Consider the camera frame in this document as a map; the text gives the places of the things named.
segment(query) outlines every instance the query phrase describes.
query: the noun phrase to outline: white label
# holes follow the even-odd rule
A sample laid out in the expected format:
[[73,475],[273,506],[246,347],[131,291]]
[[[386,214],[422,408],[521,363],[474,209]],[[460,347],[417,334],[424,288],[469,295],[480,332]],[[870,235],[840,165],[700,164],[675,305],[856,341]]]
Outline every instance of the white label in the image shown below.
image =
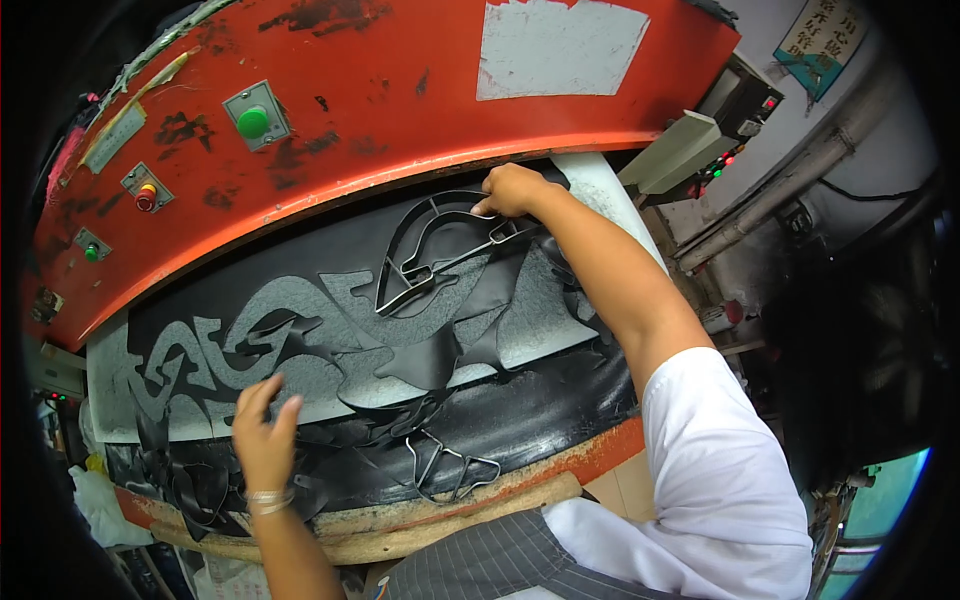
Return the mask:
[[643,12],[594,0],[488,4],[476,98],[613,96],[649,24]]
[[99,174],[107,163],[117,154],[135,133],[147,122],[147,112],[140,103],[133,103],[116,123],[110,126],[108,132],[100,136],[92,148],[86,151],[82,164],[90,168],[94,174]]

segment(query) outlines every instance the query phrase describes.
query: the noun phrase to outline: bangle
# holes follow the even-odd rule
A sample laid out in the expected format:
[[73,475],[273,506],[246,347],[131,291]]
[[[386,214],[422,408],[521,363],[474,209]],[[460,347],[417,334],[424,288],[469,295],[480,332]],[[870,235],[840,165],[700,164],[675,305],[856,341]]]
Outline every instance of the bangle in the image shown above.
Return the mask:
[[282,502],[277,504],[272,504],[270,506],[265,506],[263,508],[254,508],[253,505],[248,504],[247,508],[250,509],[251,515],[255,516],[264,516],[269,515],[270,513],[275,513],[276,511],[282,510],[290,506],[290,503],[294,501],[294,496],[290,494],[290,497],[284,499]]
[[290,502],[294,499],[293,490],[284,490],[282,492],[246,492],[248,504],[277,504],[277,502]]

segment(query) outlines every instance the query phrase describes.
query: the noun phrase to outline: green button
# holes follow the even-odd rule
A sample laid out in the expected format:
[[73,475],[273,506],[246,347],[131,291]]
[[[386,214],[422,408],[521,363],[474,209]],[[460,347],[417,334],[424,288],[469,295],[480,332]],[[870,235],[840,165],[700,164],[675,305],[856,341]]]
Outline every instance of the green button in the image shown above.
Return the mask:
[[264,107],[250,107],[237,119],[237,130],[247,139],[262,137],[270,130],[270,119]]

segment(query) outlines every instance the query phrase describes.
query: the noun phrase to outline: striped apron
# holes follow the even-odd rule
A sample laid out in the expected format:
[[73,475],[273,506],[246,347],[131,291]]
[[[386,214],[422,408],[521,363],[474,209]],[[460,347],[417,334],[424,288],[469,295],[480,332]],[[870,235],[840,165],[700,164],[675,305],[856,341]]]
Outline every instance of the striped apron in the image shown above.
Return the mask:
[[388,571],[370,600],[494,600],[540,586],[567,600],[674,600],[683,596],[579,566],[540,509],[480,523],[411,554]]

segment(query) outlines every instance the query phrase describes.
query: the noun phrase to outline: person's left hand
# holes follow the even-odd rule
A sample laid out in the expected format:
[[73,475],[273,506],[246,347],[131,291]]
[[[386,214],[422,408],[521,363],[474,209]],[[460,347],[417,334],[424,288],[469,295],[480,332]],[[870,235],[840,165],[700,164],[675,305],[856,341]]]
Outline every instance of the person's left hand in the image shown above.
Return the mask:
[[276,417],[264,422],[264,411],[283,385],[278,373],[240,393],[233,419],[233,447],[247,482],[248,492],[282,492],[294,467],[294,438],[302,396],[292,396]]

